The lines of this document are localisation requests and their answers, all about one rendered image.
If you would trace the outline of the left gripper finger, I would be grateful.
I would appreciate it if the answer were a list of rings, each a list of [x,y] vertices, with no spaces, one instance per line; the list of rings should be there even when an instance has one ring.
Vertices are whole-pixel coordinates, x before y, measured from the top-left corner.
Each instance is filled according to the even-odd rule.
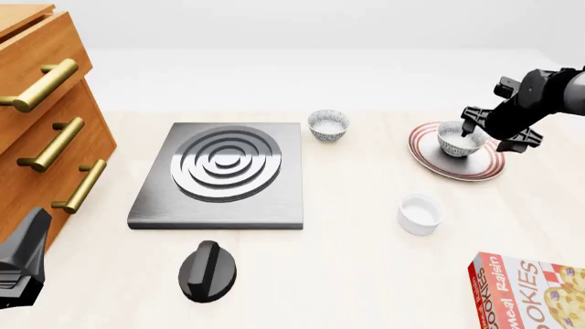
[[[45,281],[44,254],[51,219],[43,207],[34,207],[0,244],[0,281],[18,281],[23,276]]]

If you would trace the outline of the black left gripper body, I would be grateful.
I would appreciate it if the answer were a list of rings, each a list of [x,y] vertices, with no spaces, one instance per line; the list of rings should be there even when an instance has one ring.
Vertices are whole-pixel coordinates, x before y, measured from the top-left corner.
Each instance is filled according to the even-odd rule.
[[[43,266],[19,269],[0,262],[0,309],[33,306],[44,287]]]

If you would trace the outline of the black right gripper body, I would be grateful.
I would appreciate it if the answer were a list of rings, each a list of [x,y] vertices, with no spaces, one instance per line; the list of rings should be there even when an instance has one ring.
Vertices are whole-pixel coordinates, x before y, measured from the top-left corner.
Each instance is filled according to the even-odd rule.
[[[493,110],[480,109],[474,106],[467,106],[462,114],[461,118],[471,119],[476,122],[476,127],[481,128],[485,133],[496,139],[498,142],[506,140],[514,140],[526,143],[526,147],[539,147],[543,142],[543,136],[531,128],[524,128],[519,133],[515,133],[513,136],[503,139],[499,136],[495,136],[493,129],[488,129],[486,126],[486,120]]]

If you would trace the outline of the patterned black white bowl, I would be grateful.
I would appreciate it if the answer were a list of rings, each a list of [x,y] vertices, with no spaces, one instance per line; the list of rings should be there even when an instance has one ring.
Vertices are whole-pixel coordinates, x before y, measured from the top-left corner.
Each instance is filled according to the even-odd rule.
[[[316,139],[328,143],[341,139],[350,125],[348,117],[335,110],[314,111],[307,118],[307,123]]]
[[[441,122],[437,128],[437,139],[447,155],[461,158],[480,150],[487,142],[488,134],[476,127],[472,133],[463,135],[462,122]]]

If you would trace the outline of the plate with red rings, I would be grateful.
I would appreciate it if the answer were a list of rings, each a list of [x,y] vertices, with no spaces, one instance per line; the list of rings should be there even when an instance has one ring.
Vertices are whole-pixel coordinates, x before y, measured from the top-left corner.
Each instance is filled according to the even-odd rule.
[[[439,125],[439,122],[425,122],[409,134],[410,154],[427,169],[438,175],[467,182],[492,180],[505,171],[505,156],[495,150],[495,142],[492,140],[466,157],[447,155],[438,142]]]

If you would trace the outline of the flat black stove plate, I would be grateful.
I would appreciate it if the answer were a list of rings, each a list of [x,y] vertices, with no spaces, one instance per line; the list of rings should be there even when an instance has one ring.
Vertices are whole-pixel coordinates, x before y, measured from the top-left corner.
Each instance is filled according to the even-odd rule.
[[[302,229],[301,141],[297,122],[176,122],[128,227]]]

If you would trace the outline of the red cookies box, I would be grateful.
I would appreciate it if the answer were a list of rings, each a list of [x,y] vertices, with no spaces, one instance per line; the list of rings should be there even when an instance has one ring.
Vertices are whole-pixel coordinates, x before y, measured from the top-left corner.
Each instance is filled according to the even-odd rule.
[[[480,252],[468,273],[482,329],[585,329],[585,269]]]

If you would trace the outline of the wooden middle drawer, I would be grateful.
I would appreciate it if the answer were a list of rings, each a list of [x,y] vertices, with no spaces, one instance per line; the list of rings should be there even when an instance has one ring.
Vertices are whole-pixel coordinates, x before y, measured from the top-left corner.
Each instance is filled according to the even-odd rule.
[[[47,147],[59,133],[53,123],[77,117],[84,121],[83,128],[46,172],[16,163]],[[0,231],[15,229],[33,207],[49,210],[51,202],[66,200],[83,177],[78,166],[106,161],[115,147],[87,82],[80,81],[0,155]]]

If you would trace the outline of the small white ramekin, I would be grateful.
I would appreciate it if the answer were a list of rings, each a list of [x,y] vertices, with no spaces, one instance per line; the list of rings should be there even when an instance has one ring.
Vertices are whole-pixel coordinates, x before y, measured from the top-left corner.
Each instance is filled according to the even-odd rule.
[[[407,194],[399,202],[398,223],[411,235],[432,234],[444,218],[442,204],[426,194]]]

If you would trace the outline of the wooden bottom drawer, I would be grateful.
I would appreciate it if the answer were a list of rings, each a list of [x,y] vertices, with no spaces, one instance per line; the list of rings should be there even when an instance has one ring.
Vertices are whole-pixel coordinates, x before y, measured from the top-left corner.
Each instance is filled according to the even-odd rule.
[[[58,132],[53,122],[41,120],[0,154],[0,243],[4,242],[34,207],[43,207],[51,216],[47,244],[50,245],[68,220],[69,214],[54,209],[51,202],[66,201],[86,175],[80,165],[106,161],[115,150],[115,142],[103,128],[101,120],[86,122],[81,131],[56,158],[46,172],[18,166],[18,158],[38,155]]]

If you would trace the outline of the round black stove knob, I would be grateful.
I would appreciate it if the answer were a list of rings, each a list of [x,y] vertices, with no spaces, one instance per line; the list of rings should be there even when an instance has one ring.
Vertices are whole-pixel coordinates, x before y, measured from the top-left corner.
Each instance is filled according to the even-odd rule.
[[[182,263],[178,283],[193,302],[210,303],[226,295],[237,279],[232,255],[216,241],[204,240]]]

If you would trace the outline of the wooden drawer slightly open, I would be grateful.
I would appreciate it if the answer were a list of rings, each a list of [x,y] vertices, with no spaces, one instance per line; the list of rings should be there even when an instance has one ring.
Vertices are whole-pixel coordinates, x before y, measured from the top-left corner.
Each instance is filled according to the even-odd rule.
[[[16,96],[42,78],[43,65],[73,59],[78,70],[28,113],[0,106],[0,153],[10,147],[92,69],[87,51],[67,12],[40,23],[0,44],[0,96]]]

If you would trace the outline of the wooden cabinet with drawers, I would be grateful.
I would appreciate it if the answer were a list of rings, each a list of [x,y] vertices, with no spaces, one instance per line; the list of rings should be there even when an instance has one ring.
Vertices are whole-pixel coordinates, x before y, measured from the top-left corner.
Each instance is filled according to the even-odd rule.
[[[0,5],[0,44],[35,26],[47,16],[62,13],[56,12],[54,8],[53,5]]]

